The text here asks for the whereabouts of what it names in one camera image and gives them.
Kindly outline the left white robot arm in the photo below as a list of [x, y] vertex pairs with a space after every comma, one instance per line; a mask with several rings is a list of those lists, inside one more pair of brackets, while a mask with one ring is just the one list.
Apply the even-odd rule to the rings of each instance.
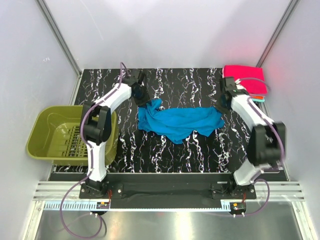
[[83, 104], [80, 137], [88, 155], [88, 172], [83, 182], [97, 198], [108, 193], [105, 148], [112, 133], [112, 113], [130, 98], [138, 107], [147, 106], [151, 98], [144, 85], [145, 78], [143, 71], [135, 70], [130, 75], [121, 76], [119, 83], [106, 95]]

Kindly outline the blue t shirt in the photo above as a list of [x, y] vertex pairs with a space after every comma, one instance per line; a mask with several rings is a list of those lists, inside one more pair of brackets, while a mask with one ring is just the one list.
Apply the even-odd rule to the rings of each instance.
[[222, 114], [214, 107], [160, 109], [161, 106], [162, 100], [158, 98], [139, 107], [138, 129], [165, 136], [174, 144], [182, 144], [193, 131], [208, 137], [225, 124]]

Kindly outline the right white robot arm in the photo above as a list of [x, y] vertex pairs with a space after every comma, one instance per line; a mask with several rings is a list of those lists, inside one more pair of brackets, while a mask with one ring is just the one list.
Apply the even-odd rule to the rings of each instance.
[[236, 112], [250, 130], [245, 160], [222, 188], [236, 199], [262, 173], [276, 170], [283, 164], [286, 155], [286, 126], [263, 113], [245, 87], [240, 85], [240, 80], [223, 77], [219, 85], [221, 96], [218, 110], [222, 113], [230, 110]]

